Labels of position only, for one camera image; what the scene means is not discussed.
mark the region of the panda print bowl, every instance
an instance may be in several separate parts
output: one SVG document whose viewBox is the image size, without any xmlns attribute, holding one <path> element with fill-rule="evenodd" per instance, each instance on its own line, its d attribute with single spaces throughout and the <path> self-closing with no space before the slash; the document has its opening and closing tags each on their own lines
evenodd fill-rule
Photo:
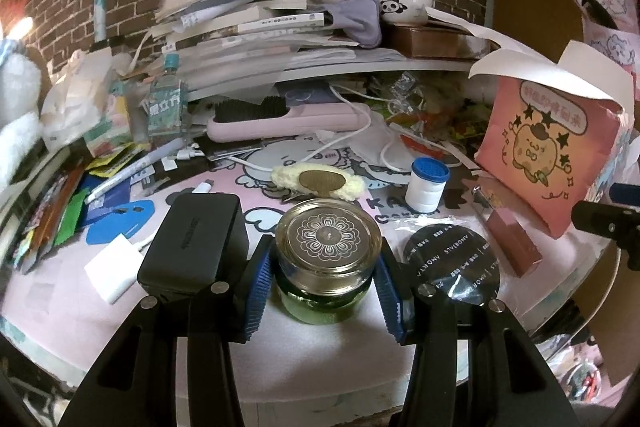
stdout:
<svg viewBox="0 0 640 427">
<path fill-rule="evenodd" d="M 433 0 L 377 0 L 380 4 L 380 16 L 390 24 L 409 24 L 422 26 L 429 16 L 425 7 L 432 7 Z"/>
</svg>

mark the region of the black power bank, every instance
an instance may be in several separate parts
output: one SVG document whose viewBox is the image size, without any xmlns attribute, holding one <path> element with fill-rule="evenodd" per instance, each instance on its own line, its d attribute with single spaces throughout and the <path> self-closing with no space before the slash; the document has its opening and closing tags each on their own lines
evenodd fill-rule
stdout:
<svg viewBox="0 0 640 427">
<path fill-rule="evenodd" d="M 183 194 L 166 214 L 138 271 L 149 295 L 172 301 L 215 281 L 233 286 L 246 266 L 249 238 L 234 194 Z"/>
</svg>

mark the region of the purple cloth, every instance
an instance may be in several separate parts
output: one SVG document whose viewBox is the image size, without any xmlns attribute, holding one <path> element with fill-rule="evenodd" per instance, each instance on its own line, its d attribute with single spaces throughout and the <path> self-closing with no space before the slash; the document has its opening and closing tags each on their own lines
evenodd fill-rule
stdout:
<svg viewBox="0 0 640 427">
<path fill-rule="evenodd" d="M 334 19 L 332 28 L 343 30 L 363 48 L 377 48 L 382 42 L 376 0 L 344 0 L 323 6 Z"/>
</svg>

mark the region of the blue bottle cap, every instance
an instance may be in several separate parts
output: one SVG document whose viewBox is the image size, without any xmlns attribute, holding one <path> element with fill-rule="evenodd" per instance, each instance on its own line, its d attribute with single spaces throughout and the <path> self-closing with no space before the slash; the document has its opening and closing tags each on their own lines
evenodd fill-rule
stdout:
<svg viewBox="0 0 640 427">
<path fill-rule="evenodd" d="M 180 65 L 180 55 L 178 55 L 177 53 L 169 53 L 168 55 L 164 56 L 165 70 L 168 68 L 177 70 L 179 65 Z"/>
<path fill-rule="evenodd" d="M 449 180 L 449 167 L 428 156 L 416 158 L 411 164 L 411 170 L 418 178 L 432 183 L 444 183 Z"/>
</svg>

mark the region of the brown box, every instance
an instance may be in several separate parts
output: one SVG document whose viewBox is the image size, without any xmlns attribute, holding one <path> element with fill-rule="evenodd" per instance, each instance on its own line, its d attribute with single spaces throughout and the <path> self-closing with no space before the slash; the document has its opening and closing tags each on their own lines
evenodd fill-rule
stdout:
<svg viewBox="0 0 640 427">
<path fill-rule="evenodd" d="M 488 54 L 491 42 L 461 30 L 440 26 L 383 25 L 382 45 L 407 58 L 478 60 Z"/>
</svg>

